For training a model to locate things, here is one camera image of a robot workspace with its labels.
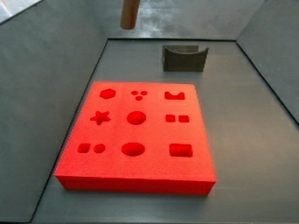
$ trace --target gray floor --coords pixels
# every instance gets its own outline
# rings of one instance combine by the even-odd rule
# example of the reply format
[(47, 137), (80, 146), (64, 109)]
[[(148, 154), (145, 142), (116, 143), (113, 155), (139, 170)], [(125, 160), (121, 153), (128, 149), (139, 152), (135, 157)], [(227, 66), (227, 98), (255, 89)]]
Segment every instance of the gray floor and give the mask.
[[(165, 44), (208, 46), (204, 72), (164, 73)], [(92, 81), (196, 86), (219, 182), (195, 197), (68, 192), (51, 177), (32, 222), (299, 221), (299, 129), (235, 42), (109, 40)]]

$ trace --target star-shaped hole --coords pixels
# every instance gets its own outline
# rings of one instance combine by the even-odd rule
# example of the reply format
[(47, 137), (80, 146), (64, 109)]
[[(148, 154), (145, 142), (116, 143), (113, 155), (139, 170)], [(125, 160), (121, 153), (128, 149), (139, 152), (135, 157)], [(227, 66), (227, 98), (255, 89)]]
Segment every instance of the star-shaped hole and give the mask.
[(97, 125), (100, 125), (103, 122), (109, 122), (111, 119), (108, 118), (108, 111), (101, 113), (96, 111), (96, 115), (89, 118), (91, 121), (96, 121)]

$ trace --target red foam block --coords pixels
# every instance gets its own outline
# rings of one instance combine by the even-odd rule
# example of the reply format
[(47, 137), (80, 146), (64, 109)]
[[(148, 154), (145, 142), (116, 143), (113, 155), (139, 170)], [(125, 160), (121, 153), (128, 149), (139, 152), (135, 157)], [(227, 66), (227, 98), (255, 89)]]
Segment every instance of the red foam block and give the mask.
[(55, 176), (68, 190), (207, 195), (216, 174), (195, 86), (95, 82)]

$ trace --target arch-shaped block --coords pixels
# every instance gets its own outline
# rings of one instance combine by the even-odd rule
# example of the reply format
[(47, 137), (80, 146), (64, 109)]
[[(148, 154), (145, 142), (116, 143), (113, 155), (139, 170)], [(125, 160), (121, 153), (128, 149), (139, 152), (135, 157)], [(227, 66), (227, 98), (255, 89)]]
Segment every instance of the arch-shaped block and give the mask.
[(202, 72), (210, 48), (198, 45), (164, 45), (163, 70), (165, 72)]

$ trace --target rectangular hole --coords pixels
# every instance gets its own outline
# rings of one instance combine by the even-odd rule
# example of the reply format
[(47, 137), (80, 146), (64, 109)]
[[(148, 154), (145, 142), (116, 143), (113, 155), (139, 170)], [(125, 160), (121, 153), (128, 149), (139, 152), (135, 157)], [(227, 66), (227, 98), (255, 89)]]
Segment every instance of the rectangular hole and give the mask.
[(175, 123), (175, 115), (165, 115), (164, 120), (165, 120), (168, 123)]
[(187, 115), (179, 115), (179, 122), (180, 123), (188, 123), (190, 117)]
[(171, 143), (169, 144), (169, 153), (172, 157), (192, 157), (192, 146), (184, 143)]

